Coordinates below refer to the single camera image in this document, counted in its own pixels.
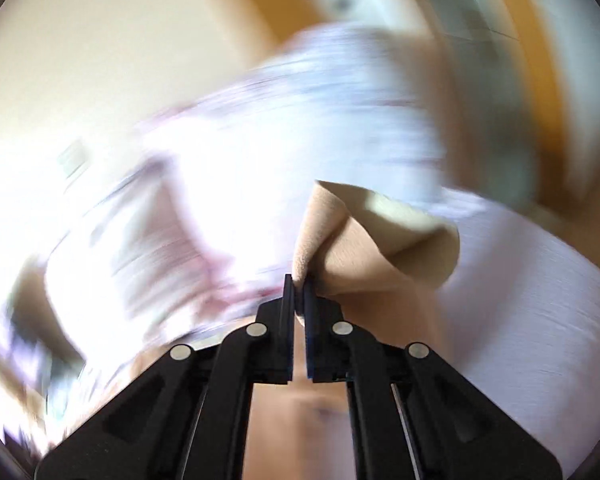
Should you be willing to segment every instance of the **folded cloth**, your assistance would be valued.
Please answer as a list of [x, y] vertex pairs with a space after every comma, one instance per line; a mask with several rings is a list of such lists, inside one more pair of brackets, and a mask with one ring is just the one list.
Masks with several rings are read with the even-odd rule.
[[[449, 222], [360, 187], [317, 182], [292, 275], [299, 286], [311, 273], [319, 295], [339, 302], [347, 320], [381, 342], [425, 342], [449, 360], [432, 291], [458, 256], [458, 231]], [[303, 332], [296, 322], [293, 381], [254, 387], [245, 479], [321, 476], [330, 445], [321, 413], [346, 410], [347, 397], [343, 383], [306, 378]]]

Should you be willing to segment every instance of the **silver pin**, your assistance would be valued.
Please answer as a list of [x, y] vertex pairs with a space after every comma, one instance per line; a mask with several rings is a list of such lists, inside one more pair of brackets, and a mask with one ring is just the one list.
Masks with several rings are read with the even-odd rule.
[[262, 323], [251, 323], [247, 327], [247, 334], [251, 337], [260, 337], [261, 335], [265, 335], [267, 333], [267, 325]]
[[424, 343], [414, 343], [409, 345], [409, 355], [416, 359], [424, 359], [429, 355], [429, 347]]
[[191, 348], [187, 345], [176, 345], [169, 352], [171, 359], [176, 361], [184, 361], [191, 355]]
[[347, 323], [346, 321], [339, 321], [334, 323], [331, 327], [334, 334], [338, 335], [349, 335], [353, 332], [353, 325], [351, 323]]

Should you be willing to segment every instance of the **beige fabric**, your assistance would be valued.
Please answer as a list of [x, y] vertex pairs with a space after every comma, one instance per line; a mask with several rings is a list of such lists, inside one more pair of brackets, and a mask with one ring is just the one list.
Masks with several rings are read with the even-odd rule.
[[[310, 272], [318, 294], [338, 301], [347, 320], [380, 341], [423, 341], [449, 360], [431, 291], [450, 276], [458, 255], [458, 232], [447, 222], [366, 189], [317, 182], [293, 277], [301, 285]], [[304, 331], [296, 321], [293, 381], [254, 388], [244, 478], [315, 478], [326, 448], [324, 409], [346, 410], [346, 390], [306, 378]]]

